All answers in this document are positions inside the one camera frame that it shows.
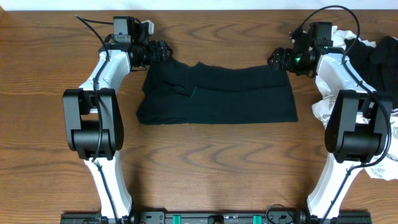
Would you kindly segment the black t-shirt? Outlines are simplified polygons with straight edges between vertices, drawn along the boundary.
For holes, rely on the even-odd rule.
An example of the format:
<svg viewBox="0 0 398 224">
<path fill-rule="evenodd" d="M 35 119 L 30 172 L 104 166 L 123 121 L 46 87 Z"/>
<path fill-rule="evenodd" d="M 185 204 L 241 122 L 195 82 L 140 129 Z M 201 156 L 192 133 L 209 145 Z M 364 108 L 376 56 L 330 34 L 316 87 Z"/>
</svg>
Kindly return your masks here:
<svg viewBox="0 0 398 224">
<path fill-rule="evenodd" d="M 250 124 L 297 122 L 286 72 L 268 65 L 242 69 L 194 66 L 170 59 L 153 65 L 142 86 L 140 123 Z"/>
</svg>

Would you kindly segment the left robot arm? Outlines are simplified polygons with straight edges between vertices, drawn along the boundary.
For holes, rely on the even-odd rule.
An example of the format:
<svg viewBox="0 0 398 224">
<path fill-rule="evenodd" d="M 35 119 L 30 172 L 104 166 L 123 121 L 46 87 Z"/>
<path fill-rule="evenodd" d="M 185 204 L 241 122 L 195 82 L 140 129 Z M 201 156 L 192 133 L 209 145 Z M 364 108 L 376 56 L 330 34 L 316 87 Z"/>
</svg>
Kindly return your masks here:
<svg viewBox="0 0 398 224">
<path fill-rule="evenodd" d="M 89 168 L 101 210 L 63 214 L 61 223 L 134 223 L 133 200 L 124 181 L 120 150 L 124 126 L 117 93 L 131 72 L 166 62 L 173 50 L 164 40 L 150 40 L 154 24 L 131 16 L 115 16 L 113 32 L 100 38 L 99 61 L 90 77 L 63 93 L 68 147 Z"/>
</svg>

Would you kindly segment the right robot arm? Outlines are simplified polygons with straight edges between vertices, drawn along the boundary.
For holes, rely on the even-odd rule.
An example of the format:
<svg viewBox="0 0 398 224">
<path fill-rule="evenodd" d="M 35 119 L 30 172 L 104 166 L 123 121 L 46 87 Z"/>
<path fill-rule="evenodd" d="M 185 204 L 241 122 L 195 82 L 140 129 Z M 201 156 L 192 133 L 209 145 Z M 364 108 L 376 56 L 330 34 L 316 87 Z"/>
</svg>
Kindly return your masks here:
<svg viewBox="0 0 398 224">
<path fill-rule="evenodd" d="M 321 78 L 335 97 L 325 129 L 326 164 L 298 223 L 365 223 L 368 215 L 341 215 L 340 205 L 357 174 L 375 165 L 391 145 L 392 98 L 357 73 L 347 50 L 334 47 L 330 22 L 313 22 L 290 33 L 291 49 L 276 48 L 267 63 L 278 71 Z"/>
</svg>

